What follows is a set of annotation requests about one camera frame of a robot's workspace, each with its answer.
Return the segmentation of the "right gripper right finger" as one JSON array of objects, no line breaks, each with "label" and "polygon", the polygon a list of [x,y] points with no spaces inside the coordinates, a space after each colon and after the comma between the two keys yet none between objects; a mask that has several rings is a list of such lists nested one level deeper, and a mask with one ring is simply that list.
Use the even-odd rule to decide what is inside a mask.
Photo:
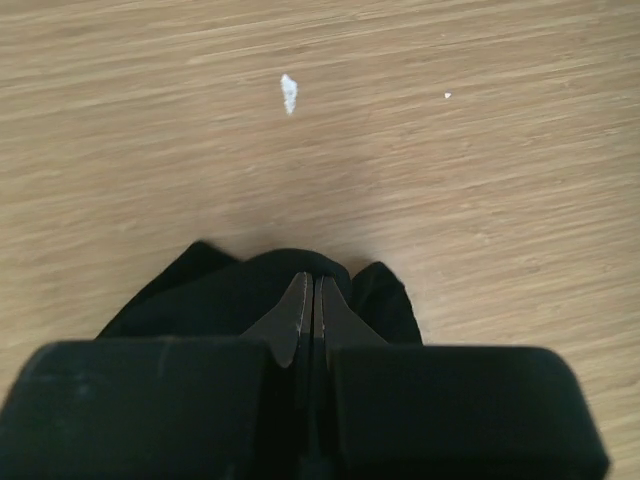
[{"label": "right gripper right finger", "polygon": [[532,346],[393,345],[317,283],[340,479],[603,479],[579,382]]}]

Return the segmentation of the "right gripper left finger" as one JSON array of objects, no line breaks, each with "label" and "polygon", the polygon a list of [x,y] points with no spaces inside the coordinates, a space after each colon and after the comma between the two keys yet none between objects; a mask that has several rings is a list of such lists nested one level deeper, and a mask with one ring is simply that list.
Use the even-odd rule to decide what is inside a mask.
[{"label": "right gripper left finger", "polygon": [[1,410],[2,477],[291,478],[308,446],[294,359],[310,318],[299,274],[237,337],[40,347]]}]

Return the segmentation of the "black t shirt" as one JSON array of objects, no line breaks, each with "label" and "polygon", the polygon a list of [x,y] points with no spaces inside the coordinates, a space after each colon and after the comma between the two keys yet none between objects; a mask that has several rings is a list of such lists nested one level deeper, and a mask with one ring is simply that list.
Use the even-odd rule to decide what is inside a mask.
[{"label": "black t shirt", "polygon": [[240,260],[205,241],[191,244],[99,335],[238,336],[280,301],[298,273],[333,278],[349,308],[386,342],[422,342],[405,286],[382,262],[351,276],[343,265],[309,250],[277,249]]}]

